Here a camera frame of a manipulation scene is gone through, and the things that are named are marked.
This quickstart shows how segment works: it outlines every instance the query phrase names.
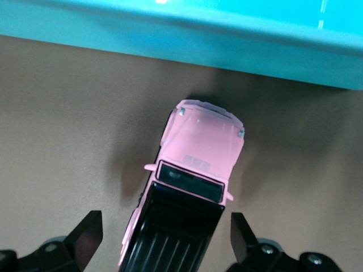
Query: toy car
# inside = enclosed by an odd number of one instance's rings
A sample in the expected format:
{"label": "toy car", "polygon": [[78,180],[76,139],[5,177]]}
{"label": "toy car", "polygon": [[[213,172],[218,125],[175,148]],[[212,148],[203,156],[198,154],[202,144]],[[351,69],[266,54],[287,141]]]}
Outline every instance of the toy car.
{"label": "toy car", "polygon": [[225,109],[183,100],[171,112],[122,241],[119,272],[197,271],[226,201],[244,127]]}

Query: gray table surface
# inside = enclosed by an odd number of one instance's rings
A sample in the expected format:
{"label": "gray table surface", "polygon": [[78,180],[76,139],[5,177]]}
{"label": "gray table surface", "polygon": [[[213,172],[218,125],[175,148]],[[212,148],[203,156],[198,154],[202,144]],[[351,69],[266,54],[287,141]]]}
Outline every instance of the gray table surface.
{"label": "gray table surface", "polygon": [[0,248],[29,254],[101,209],[86,271],[115,271],[169,112],[186,97],[239,117],[246,143],[200,267],[234,262],[232,211],[296,258],[363,265],[363,92],[0,36]]}

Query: screw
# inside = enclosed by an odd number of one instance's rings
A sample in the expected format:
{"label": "screw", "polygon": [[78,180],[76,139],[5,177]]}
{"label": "screw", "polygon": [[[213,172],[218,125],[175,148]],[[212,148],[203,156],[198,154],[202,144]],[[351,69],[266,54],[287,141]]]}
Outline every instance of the screw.
{"label": "screw", "polygon": [[52,252],[53,250],[55,250],[57,248],[57,245],[54,244],[49,244],[44,250],[46,252]]}
{"label": "screw", "polygon": [[315,254],[309,254],[307,256],[307,259],[312,262],[313,264],[316,265],[321,265],[323,263],[322,259],[320,259],[317,255]]}
{"label": "screw", "polygon": [[0,252],[0,262],[6,258],[6,255]]}
{"label": "screw", "polygon": [[261,247],[262,251],[266,254],[272,254],[273,253],[273,248],[269,245],[263,245]]}
{"label": "screw", "polygon": [[240,130],[238,133],[238,137],[242,138],[244,136],[244,130]]}

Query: pink car hood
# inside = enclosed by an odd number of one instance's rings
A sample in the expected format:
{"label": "pink car hood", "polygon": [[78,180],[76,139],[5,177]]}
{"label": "pink car hood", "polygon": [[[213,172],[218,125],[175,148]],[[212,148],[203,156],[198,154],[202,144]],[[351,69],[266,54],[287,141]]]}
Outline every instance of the pink car hood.
{"label": "pink car hood", "polygon": [[[244,144],[243,124],[209,103],[182,101],[172,112],[159,159],[215,179],[228,180]],[[206,109],[204,105],[224,111]]]}

